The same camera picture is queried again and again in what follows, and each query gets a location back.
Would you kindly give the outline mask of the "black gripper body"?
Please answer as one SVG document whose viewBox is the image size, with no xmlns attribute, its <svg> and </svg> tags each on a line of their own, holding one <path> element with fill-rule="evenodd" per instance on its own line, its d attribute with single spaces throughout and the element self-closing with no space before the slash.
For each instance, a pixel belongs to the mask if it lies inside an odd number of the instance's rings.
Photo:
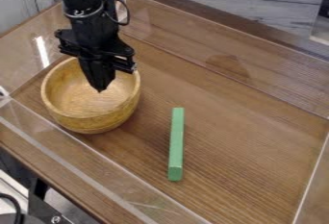
<svg viewBox="0 0 329 224">
<path fill-rule="evenodd" d="M 132 73 L 135 50 L 119 38 L 118 23 L 106 12 L 67 14 L 69 29 L 55 31 L 60 52 L 76 57 L 84 74 Z"/>
</svg>

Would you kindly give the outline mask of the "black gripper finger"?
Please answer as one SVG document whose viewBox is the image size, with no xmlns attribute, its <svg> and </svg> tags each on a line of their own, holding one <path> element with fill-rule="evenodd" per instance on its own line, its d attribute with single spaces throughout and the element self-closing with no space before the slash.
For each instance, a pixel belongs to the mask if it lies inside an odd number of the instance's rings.
<svg viewBox="0 0 329 224">
<path fill-rule="evenodd" d="M 83 75 L 98 92 L 103 91 L 102 63 L 89 59 L 79 59 Z"/>
<path fill-rule="evenodd" d="M 115 79 L 115 69 L 108 62 L 102 63 L 100 90 L 106 90 Z"/>
</svg>

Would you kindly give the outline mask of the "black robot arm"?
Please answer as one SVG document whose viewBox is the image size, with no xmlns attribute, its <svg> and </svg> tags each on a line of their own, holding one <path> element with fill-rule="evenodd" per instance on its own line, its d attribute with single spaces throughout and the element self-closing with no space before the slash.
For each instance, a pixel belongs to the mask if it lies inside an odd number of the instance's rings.
<svg viewBox="0 0 329 224">
<path fill-rule="evenodd" d="M 135 50 L 119 38 L 119 27 L 130 23 L 118 20 L 115 3 L 123 0 L 63 0 L 63 12 L 69 29 L 55 31 L 59 50 L 79 59 L 81 73 L 89 85 L 102 92 L 118 71 L 132 74 Z"/>
</svg>

